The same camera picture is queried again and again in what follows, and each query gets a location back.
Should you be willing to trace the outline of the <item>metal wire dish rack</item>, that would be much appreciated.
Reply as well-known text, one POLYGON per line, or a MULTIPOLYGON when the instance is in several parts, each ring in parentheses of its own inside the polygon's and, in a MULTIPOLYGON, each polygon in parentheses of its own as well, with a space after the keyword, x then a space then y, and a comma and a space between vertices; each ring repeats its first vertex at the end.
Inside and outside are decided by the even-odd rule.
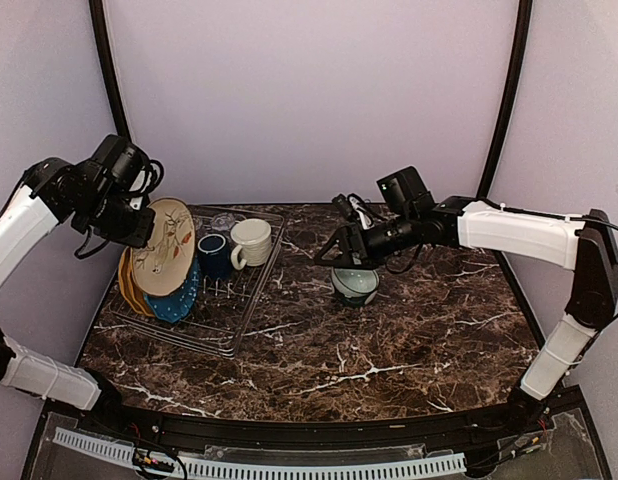
POLYGON ((102 312, 113 315, 124 327, 152 340, 232 358, 275 265, 286 219, 266 205, 192 205, 190 211, 196 224, 206 232, 211 230, 212 218, 222 213, 232 214, 238 219, 259 218, 267 221, 272 236, 272 251, 267 262, 234 272, 227 280, 201 280, 190 312, 173 325, 135 313, 123 299, 117 283, 112 284, 111 298, 102 312))

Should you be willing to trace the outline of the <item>cream ribbed mug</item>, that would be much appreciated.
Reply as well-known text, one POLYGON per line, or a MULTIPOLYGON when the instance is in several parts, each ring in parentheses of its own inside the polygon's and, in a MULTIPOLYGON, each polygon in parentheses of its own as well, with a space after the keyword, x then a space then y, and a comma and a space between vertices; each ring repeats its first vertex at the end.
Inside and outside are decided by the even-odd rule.
POLYGON ((272 251, 272 229, 259 218, 249 218, 236 223, 230 231, 234 243, 230 260, 235 270, 264 265, 272 251))

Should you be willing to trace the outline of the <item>light green ceramic bowl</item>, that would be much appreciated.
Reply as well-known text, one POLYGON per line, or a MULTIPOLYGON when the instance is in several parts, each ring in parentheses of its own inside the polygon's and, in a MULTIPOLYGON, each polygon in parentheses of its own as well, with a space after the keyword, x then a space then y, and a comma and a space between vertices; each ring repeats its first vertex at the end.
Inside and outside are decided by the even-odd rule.
POLYGON ((345 298, 366 298, 376 292, 379 277, 374 270, 334 268, 331 281, 336 293, 345 298))

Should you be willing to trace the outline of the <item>yellow dotted top plate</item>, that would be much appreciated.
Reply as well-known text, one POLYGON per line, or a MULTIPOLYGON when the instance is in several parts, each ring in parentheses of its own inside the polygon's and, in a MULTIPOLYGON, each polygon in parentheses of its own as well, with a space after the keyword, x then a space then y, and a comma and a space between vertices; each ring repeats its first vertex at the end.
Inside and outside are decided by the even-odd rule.
POLYGON ((128 254, 129 254, 129 250, 125 248, 119 260, 117 274, 118 274, 118 284, 119 284, 120 293, 122 297, 124 298, 124 300, 126 301, 126 303, 130 307, 133 307, 133 302, 132 302, 133 298, 128 290, 128 277, 127 277, 128 254))

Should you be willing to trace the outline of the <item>dark blue mug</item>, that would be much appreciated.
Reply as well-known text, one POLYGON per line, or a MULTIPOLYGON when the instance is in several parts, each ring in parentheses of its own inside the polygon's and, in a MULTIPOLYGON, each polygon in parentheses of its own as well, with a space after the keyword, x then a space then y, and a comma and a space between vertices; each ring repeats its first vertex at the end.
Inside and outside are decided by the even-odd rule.
POLYGON ((227 239, 218 233, 203 236, 197 243, 201 272, 211 280, 225 280, 231 276, 233 265, 227 239))

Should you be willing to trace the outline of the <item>yellow bottom plate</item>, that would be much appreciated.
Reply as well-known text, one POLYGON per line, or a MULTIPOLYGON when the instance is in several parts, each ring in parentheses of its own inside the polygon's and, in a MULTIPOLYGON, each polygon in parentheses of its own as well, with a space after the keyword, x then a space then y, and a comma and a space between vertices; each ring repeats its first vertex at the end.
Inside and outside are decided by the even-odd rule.
POLYGON ((187 205, 176 198, 161 198, 149 208, 155 212, 147 245, 131 250, 132 276, 142 292, 165 297, 187 279, 195 255, 195 225, 187 205))

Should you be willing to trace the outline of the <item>blue plate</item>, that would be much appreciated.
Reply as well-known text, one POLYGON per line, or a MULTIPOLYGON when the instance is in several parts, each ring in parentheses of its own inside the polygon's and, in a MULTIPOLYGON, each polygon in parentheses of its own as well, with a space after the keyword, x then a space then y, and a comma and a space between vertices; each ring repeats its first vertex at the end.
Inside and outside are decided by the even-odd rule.
POLYGON ((144 293, 143 298, 158 320, 175 324, 187 317, 193 308, 200 280, 200 266, 198 260, 194 259, 186 280, 177 290, 163 297, 144 293))

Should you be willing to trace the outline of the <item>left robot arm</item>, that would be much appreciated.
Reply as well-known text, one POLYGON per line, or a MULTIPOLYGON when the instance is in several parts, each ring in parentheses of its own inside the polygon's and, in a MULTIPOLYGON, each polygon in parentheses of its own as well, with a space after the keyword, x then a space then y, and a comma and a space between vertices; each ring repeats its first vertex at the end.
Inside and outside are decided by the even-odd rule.
MULTIPOLYGON (((0 210, 0 288, 30 251, 65 221, 101 244, 143 248, 155 213, 149 196, 164 168, 128 139, 110 134, 87 159, 51 157, 28 168, 0 210)), ((109 436, 130 427, 120 394, 102 375, 34 352, 0 329, 0 386, 81 411, 109 436)))

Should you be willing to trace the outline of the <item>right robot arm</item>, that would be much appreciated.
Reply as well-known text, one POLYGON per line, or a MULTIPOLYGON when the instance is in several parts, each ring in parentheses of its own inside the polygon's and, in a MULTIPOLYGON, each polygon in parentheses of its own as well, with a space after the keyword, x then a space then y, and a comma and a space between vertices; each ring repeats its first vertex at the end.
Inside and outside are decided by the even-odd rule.
POLYGON ((403 250, 431 245, 511 253, 572 272, 563 317, 499 413, 506 432, 523 432, 541 415, 556 385, 618 318, 618 226, 597 209, 574 216, 507 207, 484 198, 451 196, 436 202, 413 166, 377 185, 392 218, 365 228, 356 211, 369 215, 366 204, 354 207, 346 196, 334 197, 347 222, 315 255, 315 264, 374 270, 403 250))

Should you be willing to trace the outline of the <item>dark bowl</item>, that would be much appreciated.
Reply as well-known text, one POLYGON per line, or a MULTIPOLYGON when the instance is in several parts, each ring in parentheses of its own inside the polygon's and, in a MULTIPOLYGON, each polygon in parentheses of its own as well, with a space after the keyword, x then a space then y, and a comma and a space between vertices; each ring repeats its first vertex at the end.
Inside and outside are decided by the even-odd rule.
POLYGON ((370 292, 341 292, 336 290, 334 295, 335 298, 346 307, 362 308, 370 304, 377 293, 377 290, 370 292))

